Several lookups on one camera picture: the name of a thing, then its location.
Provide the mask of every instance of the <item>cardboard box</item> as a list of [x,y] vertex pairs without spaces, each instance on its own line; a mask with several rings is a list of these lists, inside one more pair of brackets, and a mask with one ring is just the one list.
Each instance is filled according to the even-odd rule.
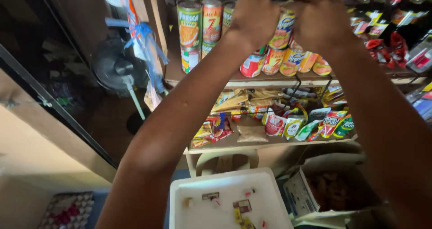
[[[300,166],[299,171],[283,185],[294,219],[314,220],[349,215],[378,206],[380,204],[378,196],[356,167],[366,160],[365,155],[347,153],[332,153],[307,159],[305,164]],[[315,200],[306,177],[328,171],[336,171],[343,178],[349,187],[350,200],[353,201],[351,204],[357,205],[356,208],[345,211],[320,211],[321,205]]]

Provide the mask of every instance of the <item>store shelf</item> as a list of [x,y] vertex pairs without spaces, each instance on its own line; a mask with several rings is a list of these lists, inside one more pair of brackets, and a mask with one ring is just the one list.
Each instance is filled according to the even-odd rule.
[[199,148],[192,149],[191,147],[187,148],[183,154],[202,154],[202,153],[211,153],[211,152],[224,152],[224,151],[240,151],[240,150],[248,150],[248,149],[262,149],[274,146],[300,146],[300,145],[311,145],[311,144],[324,144],[324,143],[335,143],[335,142],[347,142],[350,140],[354,140],[357,138],[354,132],[347,134],[343,138],[336,138],[331,136],[330,138],[322,138],[319,137],[315,141],[308,142],[306,141],[297,141],[295,138],[291,138],[290,140],[286,140],[282,136],[267,136],[269,142],[237,142],[237,139],[240,136],[240,133],[237,131],[237,124],[245,125],[245,126],[258,126],[260,125],[259,121],[253,120],[249,117],[242,117],[238,123],[230,121],[231,129],[234,131],[230,136],[221,139],[214,144],[209,144],[206,146],[202,146]]
[[[186,76],[181,68],[180,42],[178,39],[178,30],[173,27],[168,39],[168,58],[170,62],[165,69],[165,81],[172,86],[176,86],[176,84]],[[392,79],[393,83],[398,85],[408,84],[416,77],[416,75],[408,69],[389,69],[383,67],[383,70],[388,77]],[[338,85],[339,81],[337,77],[333,73],[331,75],[333,78],[331,85]],[[301,80],[301,87],[326,86],[330,80],[329,76],[318,76],[312,71],[305,74],[298,73],[297,77]],[[425,77],[418,77],[413,84],[422,83],[424,80]],[[237,72],[227,83],[226,88],[279,88],[297,86],[298,84],[299,82],[295,77],[286,77],[280,73],[274,76],[268,76],[262,73],[257,77],[248,78],[240,72]]]

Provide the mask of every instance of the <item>forearm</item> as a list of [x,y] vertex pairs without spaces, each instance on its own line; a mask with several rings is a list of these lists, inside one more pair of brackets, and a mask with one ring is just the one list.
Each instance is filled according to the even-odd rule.
[[235,32],[228,32],[181,80],[133,138],[124,162],[135,161],[152,170],[177,164],[226,83],[247,58],[250,50],[240,40]]
[[[361,42],[327,56],[349,104],[359,143],[393,201],[401,193],[425,194],[431,132],[419,114],[370,57]],[[409,186],[398,191],[395,187]]]

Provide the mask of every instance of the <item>styrofoam box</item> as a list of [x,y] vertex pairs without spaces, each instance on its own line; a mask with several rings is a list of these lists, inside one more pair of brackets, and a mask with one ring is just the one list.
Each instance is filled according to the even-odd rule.
[[[244,200],[242,191],[256,190],[248,197],[251,211],[243,213],[257,229],[260,220],[265,220],[268,229],[292,229],[273,172],[270,168],[256,168],[221,174],[176,180],[170,192],[170,229],[239,229],[234,218],[232,203]],[[202,200],[202,194],[219,192],[217,207],[210,200]],[[192,197],[191,207],[183,201]]]

